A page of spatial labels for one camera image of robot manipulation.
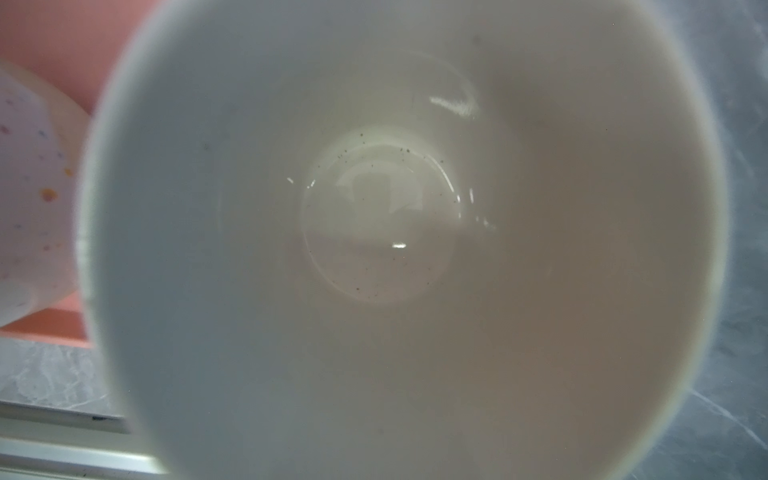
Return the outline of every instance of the speckled mug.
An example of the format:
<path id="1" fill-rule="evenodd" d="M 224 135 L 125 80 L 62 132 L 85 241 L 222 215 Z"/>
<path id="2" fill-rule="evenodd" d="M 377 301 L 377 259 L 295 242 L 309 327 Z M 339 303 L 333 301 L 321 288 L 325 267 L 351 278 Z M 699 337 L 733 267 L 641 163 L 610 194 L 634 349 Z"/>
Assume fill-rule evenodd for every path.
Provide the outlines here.
<path id="1" fill-rule="evenodd" d="M 74 180 L 88 120 L 59 90 L 0 61 L 0 326 L 76 287 Z"/>

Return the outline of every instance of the grey marble countertop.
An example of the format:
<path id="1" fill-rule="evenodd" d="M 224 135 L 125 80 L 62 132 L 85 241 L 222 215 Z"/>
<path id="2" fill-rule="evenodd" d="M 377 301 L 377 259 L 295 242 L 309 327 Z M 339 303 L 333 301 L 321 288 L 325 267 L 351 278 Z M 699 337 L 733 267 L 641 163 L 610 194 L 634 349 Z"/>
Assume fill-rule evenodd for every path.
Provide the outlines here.
<path id="1" fill-rule="evenodd" d="M 94 351 L 1 337 L 0 402 L 118 415 Z"/>
<path id="2" fill-rule="evenodd" d="M 688 45 L 729 166 L 717 334 L 667 431 L 627 478 L 768 479 L 768 1 L 654 0 Z M 118 415 L 93 352 L 0 338 L 0 401 Z"/>

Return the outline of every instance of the colorful speckle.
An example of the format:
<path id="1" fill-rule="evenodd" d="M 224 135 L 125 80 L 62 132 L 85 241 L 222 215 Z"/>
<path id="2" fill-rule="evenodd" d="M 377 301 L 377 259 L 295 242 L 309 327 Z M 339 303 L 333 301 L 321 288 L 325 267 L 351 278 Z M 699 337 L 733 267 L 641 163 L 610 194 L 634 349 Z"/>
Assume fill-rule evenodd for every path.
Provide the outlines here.
<path id="1" fill-rule="evenodd" d="M 58 194 L 56 193 L 56 190 L 52 188 L 43 188 L 40 190 L 40 198 L 42 198 L 43 201 L 52 202 L 58 198 Z"/>

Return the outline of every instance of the white mug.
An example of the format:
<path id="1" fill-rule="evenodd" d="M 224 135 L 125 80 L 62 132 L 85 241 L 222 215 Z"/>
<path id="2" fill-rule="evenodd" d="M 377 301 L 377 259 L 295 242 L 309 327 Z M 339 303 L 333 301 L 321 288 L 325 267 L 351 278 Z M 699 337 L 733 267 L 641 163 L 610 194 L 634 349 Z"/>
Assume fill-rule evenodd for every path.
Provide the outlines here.
<path id="1" fill-rule="evenodd" d="M 190 478 L 607 478 L 723 276 L 711 115 L 615 0 L 177 1 L 114 74 L 79 259 Z"/>
<path id="2" fill-rule="evenodd" d="M 75 175 L 88 115 L 0 61 L 0 326 L 75 289 Z"/>

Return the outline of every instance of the pink surface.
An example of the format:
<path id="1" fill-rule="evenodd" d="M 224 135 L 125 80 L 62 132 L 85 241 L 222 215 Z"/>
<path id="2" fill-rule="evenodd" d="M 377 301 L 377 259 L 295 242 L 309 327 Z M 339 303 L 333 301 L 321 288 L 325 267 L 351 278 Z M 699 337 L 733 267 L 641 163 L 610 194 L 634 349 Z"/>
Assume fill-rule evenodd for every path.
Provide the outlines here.
<path id="1" fill-rule="evenodd" d="M 0 58 L 44 78 L 92 113 L 114 63 L 160 0 L 0 0 Z M 77 293 L 0 329 L 88 346 Z"/>

